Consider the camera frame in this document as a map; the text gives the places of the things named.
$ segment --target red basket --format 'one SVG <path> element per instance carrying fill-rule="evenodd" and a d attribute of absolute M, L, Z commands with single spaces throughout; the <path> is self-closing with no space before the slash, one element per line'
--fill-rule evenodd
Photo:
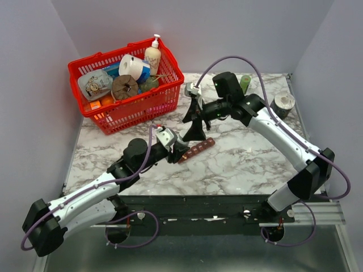
<path fill-rule="evenodd" d="M 68 64 L 70 85 L 82 115 L 91 118 L 106 135 L 129 128 L 176 109 L 180 85 L 184 82 L 184 76 L 178 68 L 178 63 L 174 56 L 160 39 L 159 50 L 161 51 L 161 60 L 158 74 L 168 76 L 159 79 L 158 88 L 153 88 L 148 92 L 125 100 L 119 100 L 116 104 L 105 105 L 91 110 L 89 102 L 78 87 L 77 80 L 80 76 L 119 62 L 124 54 L 130 54 L 143 59 L 146 48 L 151 46 L 153 40 L 152 38 L 135 42 L 118 50 L 108 53 L 100 52 Z"/>

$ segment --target brown spool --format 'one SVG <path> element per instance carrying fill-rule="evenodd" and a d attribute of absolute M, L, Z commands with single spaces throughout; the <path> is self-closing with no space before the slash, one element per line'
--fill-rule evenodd
<path fill-rule="evenodd" d="M 112 82 L 111 94 L 116 100 L 138 95 L 138 84 L 131 75 L 121 75 Z"/>

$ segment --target pump dispenser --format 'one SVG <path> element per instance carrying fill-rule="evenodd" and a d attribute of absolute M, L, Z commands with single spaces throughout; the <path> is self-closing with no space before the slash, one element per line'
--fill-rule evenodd
<path fill-rule="evenodd" d="M 160 64 L 161 52 L 158 49 L 160 35 L 154 34 L 155 40 L 151 43 L 151 47 L 146 48 L 144 60 L 150 64 L 150 75 L 156 75 Z"/>

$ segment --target white wall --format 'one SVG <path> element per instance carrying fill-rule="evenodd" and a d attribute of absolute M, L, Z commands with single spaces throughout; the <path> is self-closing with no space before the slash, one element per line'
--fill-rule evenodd
<path fill-rule="evenodd" d="M 183 71 L 240 54 L 263 72 L 292 72 L 333 0 L 52 0 L 80 55 L 157 32 Z M 216 71 L 251 71 L 226 61 Z"/>
<path fill-rule="evenodd" d="M 67 173 L 81 120 L 67 63 L 78 53 L 49 0 L 1 1 L 0 18 L 0 271 L 32 271 L 22 224 Z"/>
<path fill-rule="evenodd" d="M 363 1 L 336 0 L 300 60 L 294 93 L 313 143 L 335 151 L 352 180 L 341 200 L 356 260 L 363 271 Z M 334 171 L 329 195 L 345 190 Z"/>

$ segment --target marble countertop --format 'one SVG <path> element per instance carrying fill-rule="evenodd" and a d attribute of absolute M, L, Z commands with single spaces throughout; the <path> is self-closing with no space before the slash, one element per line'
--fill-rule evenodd
<path fill-rule="evenodd" d="M 184 75 L 185 82 L 197 82 L 200 77 L 200 74 Z M 201 84 L 207 103 L 217 98 L 212 82 L 214 75 L 207 74 Z M 257 76 L 250 76 L 248 91 L 262 96 Z M 278 92 L 289 91 L 285 75 L 264 74 L 263 79 L 269 103 Z M 189 128 L 191 124 L 181 122 L 190 104 L 189 98 L 184 96 L 184 86 L 181 86 L 178 108 L 174 112 L 109 136 L 84 118 L 64 193 L 69 194 L 100 176 L 120 158 L 133 138 L 147 140 L 150 124 L 163 124 L 174 131 Z M 285 122 L 303 135 L 296 109 Z M 289 161 L 265 138 L 230 117 L 225 121 L 213 121 L 206 136 L 215 140 L 214 147 L 183 164 L 160 161 L 122 194 L 271 194 L 296 174 Z"/>

